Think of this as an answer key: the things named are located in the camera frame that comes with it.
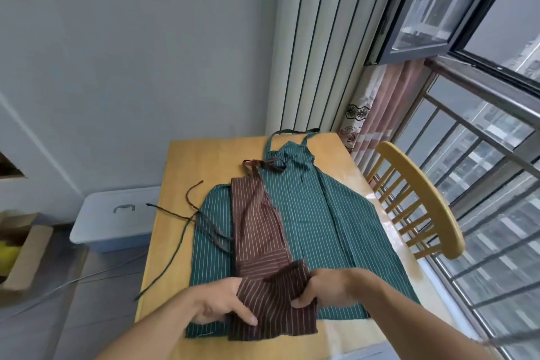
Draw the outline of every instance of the tabletop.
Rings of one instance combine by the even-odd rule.
[[[272,141],[272,149],[279,149],[287,141],[300,143],[303,137],[303,134],[276,136]],[[204,180],[204,183],[190,193],[192,202],[201,205],[213,186],[230,183],[231,178],[243,176],[242,161],[260,159],[266,141],[266,137],[171,141],[159,205],[180,215],[192,215],[193,211],[185,200],[187,189]],[[308,148],[315,156],[317,167],[375,205],[381,225],[403,263],[420,302],[433,314],[456,327],[434,286],[397,233],[381,204],[375,199],[373,191],[338,136],[335,133],[318,134],[308,141]],[[146,260],[143,288],[165,268],[176,249],[183,226],[184,221],[165,213],[157,213]],[[171,267],[139,300],[136,321],[189,285],[192,251],[193,226],[190,225]],[[317,321],[317,328],[319,332],[315,335],[280,336],[260,342],[229,342],[227,337],[181,338],[170,358],[320,360],[386,340],[372,319]]]

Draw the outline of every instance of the green striped apron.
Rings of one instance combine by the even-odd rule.
[[[277,158],[284,172],[259,171],[272,203],[281,214],[283,228],[294,260],[304,259],[310,270],[318,268],[366,268],[418,302],[405,269],[379,221],[375,207],[359,193],[314,166],[315,157],[307,140],[319,130],[307,131],[301,144],[288,141],[271,151],[268,139],[264,159]],[[232,236],[231,188],[221,184],[206,196],[201,210],[227,236]],[[219,250],[208,236],[195,231],[190,285],[234,275],[234,259]],[[351,320],[369,317],[359,304],[350,308],[325,308],[319,319]],[[227,325],[190,324],[186,337],[223,336]]]

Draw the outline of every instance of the apron neck strap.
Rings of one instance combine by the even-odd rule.
[[[270,148],[272,146],[272,138],[274,138],[274,135],[276,134],[284,134],[284,133],[289,133],[289,134],[307,134],[304,139],[302,140],[302,143],[301,145],[303,145],[304,147],[307,145],[307,140],[311,137],[313,137],[315,134],[317,134],[318,132],[320,132],[320,128],[312,128],[310,130],[307,130],[307,131],[295,131],[295,130],[290,130],[290,129],[285,129],[285,130],[280,130],[280,131],[276,131],[274,132],[269,138],[268,138],[268,141],[266,142],[266,149],[265,149],[265,159],[269,157],[270,155]]]

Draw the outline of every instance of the chair backrest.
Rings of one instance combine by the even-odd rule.
[[[387,184],[387,181],[393,173],[397,172],[400,174],[399,177],[388,186],[384,193],[382,193],[379,201],[383,202],[387,200],[390,194],[395,191],[403,181],[406,183],[398,196],[396,196],[385,209],[386,213],[394,211],[394,209],[396,209],[410,194],[415,193],[418,197],[418,200],[406,207],[402,212],[396,212],[396,216],[392,219],[392,222],[395,224],[408,218],[420,205],[427,211],[424,215],[401,228],[399,231],[401,235],[409,233],[411,236],[411,239],[407,241],[409,247],[422,243],[424,249],[415,253],[415,258],[420,259],[436,252],[442,252],[442,254],[449,259],[459,257],[465,249],[463,234],[454,215],[447,206],[446,201],[442,198],[435,186],[429,181],[428,177],[426,177],[422,170],[420,170],[407,155],[391,142],[380,142],[375,148],[375,151],[378,152],[380,156],[371,171],[366,175],[368,182],[373,179],[384,160],[388,161],[390,167],[388,167],[388,170],[376,182],[373,188],[374,192],[379,191],[383,185]],[[431,220],[431,222],[420,233],[416,235],[411,231],[428,219]],[[424,241],[434,235],[438,235],[440,243],[431,247],[427,246]]]

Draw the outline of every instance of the storage box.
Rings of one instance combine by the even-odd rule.
[[[86,197],[71,230],[73,243],[96,252],[150,244],[160,186],[93,193]]]
[[[36,216],[37,213],[11,216],[0,222],[0,239],[13,240],[22,246],[15,265],[0,284],[0,301],[29,289],[36,276],[53,232],[52,227],[31,225]]]

